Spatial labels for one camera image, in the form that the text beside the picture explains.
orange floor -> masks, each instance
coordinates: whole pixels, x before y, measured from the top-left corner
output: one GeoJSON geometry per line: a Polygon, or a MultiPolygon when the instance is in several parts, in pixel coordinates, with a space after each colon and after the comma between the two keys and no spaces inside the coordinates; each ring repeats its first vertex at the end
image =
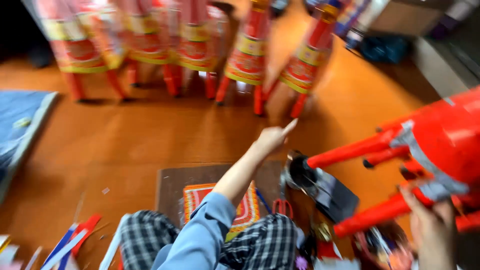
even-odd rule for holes
{"type": "MultiPolygon", "coordinates": [[[[298,6],[292,10],[287,18],[305,28],[307,16],[302,15],[302,22],[295,17],[304,11],[298,6]]],[[[290,27],[287,19],[281,20],[274,29],[290,27]]],[[[298,42],[286,43],[286,49],[273,45],[271,51],[278,58],[269,63],[270,73],[279,69],[298,42]]],[[[376,125],[439,98],[410,61],[374,66],[341,46],[336,43],[324,80],[315,89],[316,99],[287,148],[314,155],[370,136],[376,125]]],[[[80,269],[87,264],[96,269],[121,216],[154,208],[158,169],[234,162],[263,127],[288,122],[272,105],[270,117],[254,116],[251,94],[237,94],[223,108],[206,100],[202,87],[193,87],[186,97],[172,98],[161,78],[147,73],[142,80],[150,83],[144,89],[129,90],[139,100],[126,104],[113,101],[102,75],[85,76],[88,95],[107,100],[84,105],[70,100],[56,66],[37,70],[25,59],[0,65],[2,89],[62,93],[0,207],[0,234],[11,234],[21,245],[19,258],[29,258],[40,245],[50,251],[74,221],[99,213],[100,224],[110,224],[88,242],[79,259],[80,269]],[[104,195],[105,188],[110,191],[104,195]],[[98,240],[102,234],[107,237],[98,240]]],[[[126,86],[124,70],[120,77],[126,86]]],[[[277,98],[285,94],[286,90],[278,91],[277,98]]],[[[286,149],[272,158],[284,160],[285,154],[286,149]]],[[[359,209],[365,209],[394,192],[402,179],[398,164],[368,171],[361,160],[352,160],[327,171],[357,194],[359,209]]],[[[401,224],[408,227],[405,219],[401,224]]]]}

red scissors handle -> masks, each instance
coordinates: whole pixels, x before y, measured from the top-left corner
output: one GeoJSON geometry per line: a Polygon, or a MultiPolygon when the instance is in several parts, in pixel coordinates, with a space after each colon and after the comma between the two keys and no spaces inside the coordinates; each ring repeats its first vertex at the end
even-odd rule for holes
{"type": "Polygon", "coordinates": [[[287,200],[276,199],[273,201],[273,213],[279,213],[282,215],[286,215],[289,218],[293,218],[293,211],[292,206],[287,200]]]}

light blue sleeve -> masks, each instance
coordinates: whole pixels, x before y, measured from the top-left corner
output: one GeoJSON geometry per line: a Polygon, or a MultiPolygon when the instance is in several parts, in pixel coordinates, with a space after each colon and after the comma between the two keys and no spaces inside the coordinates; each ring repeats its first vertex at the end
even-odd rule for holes
{"type": "Polygon", "coordinates": [[[158,270],[214,270],[236,214],[230,200],[210,192],[192,213],[158,270]]]}

person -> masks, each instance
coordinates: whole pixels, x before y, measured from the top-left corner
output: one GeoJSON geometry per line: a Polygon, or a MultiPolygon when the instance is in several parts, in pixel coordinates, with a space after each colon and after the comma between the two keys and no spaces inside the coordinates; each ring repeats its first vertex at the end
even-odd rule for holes
{"type": "Polygon", "coordinates": [[[225,243],[236,206],[255,171],[285,143],[297,120],[287,127],[268,127],[205,196],[190,221],[179,230],[163,214],[139,211],[120,228],[125,270],[290,270],[296,227],[285,215],[261,218],[225,243]]]}
{"type": "Polygon", "coordinates": [[[412,210],[410,230],[418,248],[418,262],[412,269],[456,270],[457,230],[452,200],[438,202],[427,209],[408,188],[400,188],[400,192],[412,210]]]}

plaid pants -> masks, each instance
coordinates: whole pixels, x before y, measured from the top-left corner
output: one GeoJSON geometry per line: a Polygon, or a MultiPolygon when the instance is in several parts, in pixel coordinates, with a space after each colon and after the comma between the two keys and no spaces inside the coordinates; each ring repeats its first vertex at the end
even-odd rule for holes
{"type": "MultiPolygon", "coordinates": [[[[163,214],[142,210],[131,215],[120,229],[124,269],[150,269],[159,250],[173,243],[179,232],[163,214]]],[[[268,215],[225,243],[219,262],[233,270],[290,270],[295,241],[291,219],[268,215]]]]}

